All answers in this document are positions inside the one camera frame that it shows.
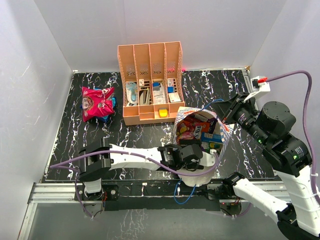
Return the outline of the blue checkered paper bag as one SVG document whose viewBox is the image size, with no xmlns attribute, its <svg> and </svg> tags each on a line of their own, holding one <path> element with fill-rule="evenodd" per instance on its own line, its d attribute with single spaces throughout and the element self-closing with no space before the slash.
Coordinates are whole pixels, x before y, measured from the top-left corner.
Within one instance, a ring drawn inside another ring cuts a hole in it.
<svg viewBox="0 0 320 240">
<path fill-rule="evenodd" d="M 218 166 L 220 165 L 221 159 L 226 152 L 229 140 L 233 132 L 233 126 L 224 124 L 217 114 L 212 110 L 207 110 L 205 108 L 194 108 L 181 106 L 177 111 L 177 115 L 174 122 L 174 133 L 175 140 L 174 143 L 180 146 L 180 141 L 176 140 L 177 137 L 177 126 L 181 121 L 187 121 L 190 123 L 210 123 L 208 132 L 209 134 L 218 134 L 222 137 L 222 149 L 217 150 L 218 160 L 217 163 L 212 167 L 199 166 L 196 171 L 188 171 L 182 166 L 177 171 L 180 183 L 184 183 L 188 187 L 192 187 L 195 190 L 197 187 L 201 187 L 210 182 L 210 180 L 216 175 Z"/>
</svg>

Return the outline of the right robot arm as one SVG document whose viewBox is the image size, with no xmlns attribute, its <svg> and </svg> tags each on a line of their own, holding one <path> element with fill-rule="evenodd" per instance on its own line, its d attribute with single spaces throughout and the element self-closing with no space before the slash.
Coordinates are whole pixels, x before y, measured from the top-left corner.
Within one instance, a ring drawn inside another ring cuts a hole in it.
<svg viewBox="0 0 320 240">
<path fill-rule="evenodd" d="M 320 238 L 318 189 L 312 187 L 313 159 L 306 144 L 290 131 L 296 122 L 289 108 L 278 101 L 255 109 L 255 99 L 240 92 L 212 108 L 224 124 L 238 124 L 262 147 L 262 155 L 281 178 L 290 202 L 280 200 L 234 172 L 218 188 L 226 197 L 247 200 L 272 218 L 289 240 Z"/>
</svg>

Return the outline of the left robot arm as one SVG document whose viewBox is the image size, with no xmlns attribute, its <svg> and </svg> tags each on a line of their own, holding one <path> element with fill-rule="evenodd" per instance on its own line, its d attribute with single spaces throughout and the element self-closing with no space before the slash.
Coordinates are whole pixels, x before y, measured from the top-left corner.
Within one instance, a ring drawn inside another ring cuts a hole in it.
<svg viewBox="0 0 320 240">
<path fill-rule="evenodd" d="M 102 138 L 80 149 L 79 181 L 83 183 L 81 197 L 84 200 L 97 201 L 104 198 L 102 180 L 110 170 L 122 168 L 165 171 L 164 167 L 174 171 L 196 172 L 203 170 L 203 152 L 197 144 L 179 146 L 167 144 L 153 148 L 128 148 L 110 144 Z"/>
</svg>

